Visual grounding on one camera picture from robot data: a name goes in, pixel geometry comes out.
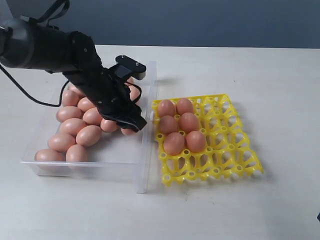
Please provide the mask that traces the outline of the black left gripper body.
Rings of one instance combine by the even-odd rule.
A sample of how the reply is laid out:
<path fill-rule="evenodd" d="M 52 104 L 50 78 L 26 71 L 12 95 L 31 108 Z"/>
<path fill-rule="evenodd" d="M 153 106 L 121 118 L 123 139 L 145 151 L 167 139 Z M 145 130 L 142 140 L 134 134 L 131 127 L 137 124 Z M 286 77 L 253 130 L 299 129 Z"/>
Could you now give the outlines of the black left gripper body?
<path fill-rule="evenodd" d="M 142 110 L 131 101 L 130 89 L 122 80 L 103 67 L 100 70 L 66 71 L 62 73 L 95 105 L 105 120 L 127 122 L 133 125 L 133 117 Z"/>

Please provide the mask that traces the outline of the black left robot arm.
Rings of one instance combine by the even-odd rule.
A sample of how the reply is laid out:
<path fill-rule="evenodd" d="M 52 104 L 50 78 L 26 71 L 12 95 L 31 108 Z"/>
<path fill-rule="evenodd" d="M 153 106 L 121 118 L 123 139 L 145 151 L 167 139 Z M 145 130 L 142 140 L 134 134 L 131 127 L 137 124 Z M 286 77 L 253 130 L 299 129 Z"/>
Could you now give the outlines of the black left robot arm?
<path fill-rule="evenodd" d="M 8 68 L 61 73 L 97 108 L 100 115 L 123 129 L 141 131 L 147 124 L 130 98 L 127 80 L 142 80 L 147 67 L 119 55 L 116 64 L 103 67 L 90 36 L 11 19 L 0 27 L 0 62 Z"/>

